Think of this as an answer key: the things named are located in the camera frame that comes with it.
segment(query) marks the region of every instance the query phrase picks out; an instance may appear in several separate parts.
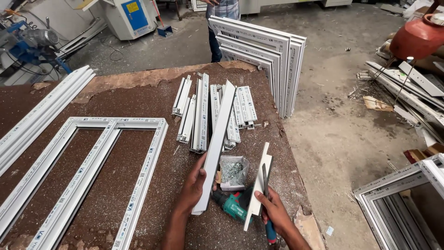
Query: concrete floor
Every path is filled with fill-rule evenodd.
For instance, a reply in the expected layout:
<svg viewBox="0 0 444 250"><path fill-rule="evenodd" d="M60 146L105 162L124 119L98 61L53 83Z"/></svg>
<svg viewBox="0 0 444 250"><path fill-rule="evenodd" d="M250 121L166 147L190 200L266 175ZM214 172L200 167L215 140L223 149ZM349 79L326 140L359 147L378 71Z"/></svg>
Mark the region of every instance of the concrete floor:
<svg viewBox="0 0 444 250"><path fill-rule="evenodd" d="M100 44L95 38L70 65L89 64L108 75L210 62L204 13L187 13L181 22L169 18L176 18L173 10L162 16L178 29L173 36L151 34L129 43L104 31L99 36L107 40ZM290 146L328 248L379 249L361 209L347 194L352 197L353 189L391 173L387 161L398 169L407 166L402 152L424 148L425 142L395 113L368 110L347 94L357 83L355 74L365 69L366 60L380 60L375 49L404 19L374 5L322 9L300 3L265 7L242 20L307 37L295 112L284 120ZM122 55L110 56L113 49L103 44ZM325 234L329 226L332 236Z"/></svg>

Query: hand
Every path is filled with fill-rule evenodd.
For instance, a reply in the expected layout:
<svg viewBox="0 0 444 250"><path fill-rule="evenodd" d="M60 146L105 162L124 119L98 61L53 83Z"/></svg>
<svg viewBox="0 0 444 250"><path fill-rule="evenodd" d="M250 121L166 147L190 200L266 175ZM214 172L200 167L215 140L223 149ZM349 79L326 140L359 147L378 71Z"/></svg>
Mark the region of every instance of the hand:
<svg viewBox="0 0 444 250"><path fill-rule="evenodd" d="M283 236L290 230L296 229L296 226L291 221L290 216L288 216L279 194L270 187L268 187L268 192L269 199L259 191L254 192L258 201L264 206L262 208L262 220L264 224L267 224L268 220L271 219L276 233Z"/></svg>
<svg viewBox="0 0 444 250"><path fill-rule="evenodd" d="M183 183L175 207L175 210L182 214L190 215L194 206L202 196L202 186L205 182L206 172L201 167L205 162L205 159L206 153L197 160ZM216 188L216 182L214 182L213 190L216 190Z"/></svg>
<svg viewBox="0 0 444 250"><path fill-rule="evenodd" d="M214 6L214 4L219 4L217 0L201 0L201 1L207 4L211 4L211 6Z"/></svg>

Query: jeans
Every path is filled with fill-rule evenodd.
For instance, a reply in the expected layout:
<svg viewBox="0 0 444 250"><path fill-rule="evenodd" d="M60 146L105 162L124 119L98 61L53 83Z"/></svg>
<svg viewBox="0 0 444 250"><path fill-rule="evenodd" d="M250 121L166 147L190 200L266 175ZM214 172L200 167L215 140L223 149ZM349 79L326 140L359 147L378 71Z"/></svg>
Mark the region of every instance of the jeans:
<svg viewBox="0 0 444 250"><path fill-rule="evenodd" d="M216 35L214 34L213 30L208 28L208 34L209 34L209 42L210 42L210 50L211 50L211 62L220 62L222 59L222 52L219 49L218 41L216 40Z"/></svg>

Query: cordless drill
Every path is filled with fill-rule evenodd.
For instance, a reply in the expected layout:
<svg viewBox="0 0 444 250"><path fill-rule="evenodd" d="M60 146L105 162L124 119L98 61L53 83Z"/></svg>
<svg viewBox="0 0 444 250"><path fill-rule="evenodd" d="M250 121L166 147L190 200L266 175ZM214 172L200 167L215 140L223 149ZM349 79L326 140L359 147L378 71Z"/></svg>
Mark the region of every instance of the cordless drill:
<svg viewBox="0 0 444 250"><path fill-rule="evenodd" d="M221 191L214 191L211 195L212 199L222 208L222 210L231 215L235 220L245 221L247 216L247 208L243 206L245 204L243 200L250 201L242 193L237 192L235 194L224 195Z"/></svg>

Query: yellow label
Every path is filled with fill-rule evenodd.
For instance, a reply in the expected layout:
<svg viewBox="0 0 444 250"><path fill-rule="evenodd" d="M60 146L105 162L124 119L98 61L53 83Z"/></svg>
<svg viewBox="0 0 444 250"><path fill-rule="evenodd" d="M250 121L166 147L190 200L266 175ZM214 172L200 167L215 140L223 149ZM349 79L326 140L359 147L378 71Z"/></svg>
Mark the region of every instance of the yellow label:
<svg viewBox="0 0 444 250"><path fill-rule="evenodd" d="M127 4L127 9L128 9L129 13L132 13L136 10L139 10L139 7L137 6L137 3L134 2L134 3Z"/></svg>

